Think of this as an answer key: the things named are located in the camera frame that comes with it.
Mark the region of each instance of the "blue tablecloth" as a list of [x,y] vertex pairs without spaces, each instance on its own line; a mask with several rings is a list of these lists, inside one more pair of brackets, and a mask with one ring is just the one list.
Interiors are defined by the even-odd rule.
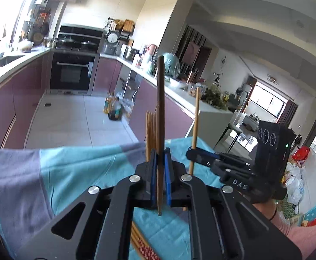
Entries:
[[[167,140],[174,160],[188,168],[191,138]],[[212,151],[201,139],[198,147]],[[62,147],[41,150],[0,149],[0,234],[10,254],[32,238],[89,186],[111,187],[132,175],[145,161],[145,143],[106,147]],[[196,164],[194,175],[205,184],[222,184],[207,167]],[[135,208],[134,221],[162,259],[190,259],[187,213],[182,208]],[[131,247],[130,259],[139,259]]]

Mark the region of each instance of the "green vegetables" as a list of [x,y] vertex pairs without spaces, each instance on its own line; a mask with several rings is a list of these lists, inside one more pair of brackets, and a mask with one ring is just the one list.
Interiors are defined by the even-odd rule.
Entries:
[[221,100],[222,95],[218,92],[214,92],[211,89],[207,89],[206,92],[201,96],[201,100],[207,104],[218,108],[227,110],[225,102]]

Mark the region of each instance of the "plastic bag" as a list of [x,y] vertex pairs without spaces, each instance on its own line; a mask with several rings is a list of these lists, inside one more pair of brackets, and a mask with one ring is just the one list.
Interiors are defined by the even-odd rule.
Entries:
[[283,223],[285,223],[288,227],[290,227],[290,222],[288,219],[285,218],[285,216],[283,215],[282,211],[277,212],[278,216],[280,217],[280,219],[282,220]]
[[300,168],[296,164],[287,163],[286,171],[291,177],[286,181],[288,202],[297,205],[304,193],[304,182]]

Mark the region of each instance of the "oven handle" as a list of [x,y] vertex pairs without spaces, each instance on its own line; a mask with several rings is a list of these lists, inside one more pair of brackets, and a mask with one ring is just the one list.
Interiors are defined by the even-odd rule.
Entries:
[[71,67],[88,67],[88,64],[75,64],[75,63],[64,63],[64,62],[57,62],[57,65],[69,65]]

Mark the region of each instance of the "chair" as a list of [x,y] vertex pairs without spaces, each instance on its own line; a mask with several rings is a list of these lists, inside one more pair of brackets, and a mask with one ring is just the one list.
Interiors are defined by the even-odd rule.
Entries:
[[236,142],[237,138],[238,138],[238,137],[241,135],[241,133],[242,133],[242,130],[241,130],[240,128],[238,128],[238,127],[237,127],[235,124],[233,124],[233,123],[228,123],[227,128],[225,128],[225,130],[224,130],[222,136],[219,138],[218,142],[215,144],[215,146],[213,147],[213,149],[216,147],[216,145],[217,145],[217,144],[219,143],[219,141],[224,137],[224,135],[227,133],[227,131],[228,131],[229,129],[235,131],[236,134],[237,134],[236,137],[234,138],[234,140],[232,141],[232,143],[230,144],[228,150],[227,150],[227,153],[230,152],[231,148],[235,145],[235,142]]

